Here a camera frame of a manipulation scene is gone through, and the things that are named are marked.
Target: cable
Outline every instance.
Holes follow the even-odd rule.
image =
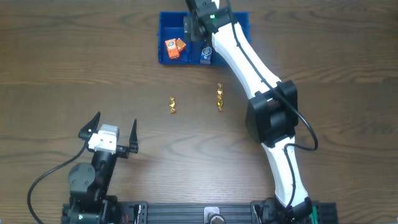
[[[276,90],[267,82],[267,80],[261,75],[260,71],[256,68],[256,66],[254,65],[254,63],[251,61],[251,59],[249,58],[249,56],[247,55],[247,53],[244,51],[244,49],[242,48],[241,43],[240,43],[239,40],[238,40],[238,36],[236,35],[235,25],[234,25],[234,22],[233,22],[233,13],[232,13],[231,2],[230,2],[229,0],[225,0],[225,1],[226,1],[227,5],[228,5],[229,18],[231,19],[232,31],[233,31],[233,33],[234,33],[234,38],[235,38],[237,47],[239,47],[239,49],[242,51],[243,55],[246,57],[246,59],[248,60],[248,62],[250,63],[250,65],[252,66],[252,68],[254,69],[254,71],[256,71],[257,75],[260,77],[260,79],[262,80],[262,82],[264,82],[264,83],[268,86],[268,88],[269,88],[271,91],[274,92],[274,94],[275,94],[277,100],[282,101],[282,102],[284,103],[284,105],[285,105],[286,107],[288,107],[288,109],[290,109],[293,113],[295,113],[295,114],[300,118],[300,120],[301,120],[301,121],[304,123],[304,125],[307,127],[307,129],[308,129],[308,131],[310,132],[311,137],[313,138],[313,141],[314,141],[314,147],[306,147],[306,146],[301,146],[301,145],[299,145],[299,144],[292,144],[292,143],[288,143],[288,144],[286,144],[286,145],[284,146],[284,153],[285,153],[287,162],[289,163],[289,167],[290,167],[290,171],[291,171],[291,173],[292,173],[292,179],[293,179],[293,184],[292,184],[292,186],[293,186],[293,189],[292,189],[292,196],[291,196],[291,198],[290,198],[289,203],[288,203],[287,206],[286,206],[286,209],[288,209],[288,208],[292,205],[292,202],[293,202],[293,199],[294,199],[295,190],[296,190],[296,181],[295,181],[295,176],[294,176],[294,171],[293,171],[292,162],[290,161],[290,158],[289,158],[289,155],[288,155],[288,152],[287,152],[287,148],[288,148],[289,146],[292,146],[292,147],[297,147],[297,148],[299,148],[299,149],[303,149],[303,150],[306,150],[306,151],[315,151],[315,150],[318,149],[318,138],[317,138],[317,135],[315,134],[314,130],[312,129],[310,123],[301,115],[301,113],[300,113],[298,110],[296,110],[296,109],[286,100],[286,98],[284,98],[278,91],[276,91]]]
[[[33,182],[33,184],[30,186],[29,191],[27,192],[27,206],[29,207],[29,211],[32,214],[32,216],[35,218],[35,220],[37,221],[37,223],[39,224],[44,224],[36,215],[35,211],[33,210],[32,207],[32,203],[30,202],[30,197],[32,196],[32,191],[33,189],[36,187],[36,185],[42,180],[44,179],[46,176],[50,175],[51,173],[53,173],[56,170],[59,170],[60,168],[68,165],[69,163],[73,162],[75,159],[77,159],[86,149],[87,146],[87,142],[85,142],[84,146],[82,147],[82,149],[79,151],[79,153],[75,156],[73,156],[73,158],[71,158],[70,160],[64,162],[63,164],[60,164],[56,167],[54,167],[53,169],[50,169],[49,171],[47,171],[45,174],[41,175],[37,180],[35,180],[35,182]]]

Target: small orange box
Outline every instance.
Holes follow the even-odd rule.
[[[178,59],[180,58],[180,52],[177,48],[177,41],[175,39],[166,40],[165,44],[167,47],[167,53],[169,55],[169,59]]]
[[[187,45],[184,43],[184,41],[182,41],[182,39],[177,39],[177,48],[179,52],[182,52],[183,50],[185,50],[185,48],[187,48]]]

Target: blue bin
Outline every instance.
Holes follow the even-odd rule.
[[[164,65],[202,65],[200,63],[201,48],[204,42],[191,42],[187,43],[184,40],[184,24],[183,18],[189,16],[189,12],[160,12],[159,21],[159,48],[158,56],[159,63]],[[248,12],[234,12],[242,26],[243,33],[248,42],[250,40],[250,25]],[[167,49],[164,44],[166,40],[182,39],[187,44],[187,49],[181,52],[181,56],[177,60],[169,59]],[[218,53],[213,54],[211,65],[228,65],[226,61]]]

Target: plastic container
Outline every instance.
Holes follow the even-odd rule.
[[[159,17],[159,48],[158,56],[159,63],[164,65],[202,65],[200,63],[201,48],[204,42],[191,42],[187,43],[184,40],[184,25],[183,18],[189,16],[189,12],[160,12]],[[250,25],[248,12],[234,12],[242,26],[243,33],[248,42],[250,39]],[[181,52],[179,59],[169,59],[164,42],[170,39],[181,38],[186,44],[187,49]],[[225,60],[218,53],[213,52],[211,65],[228,65]]]

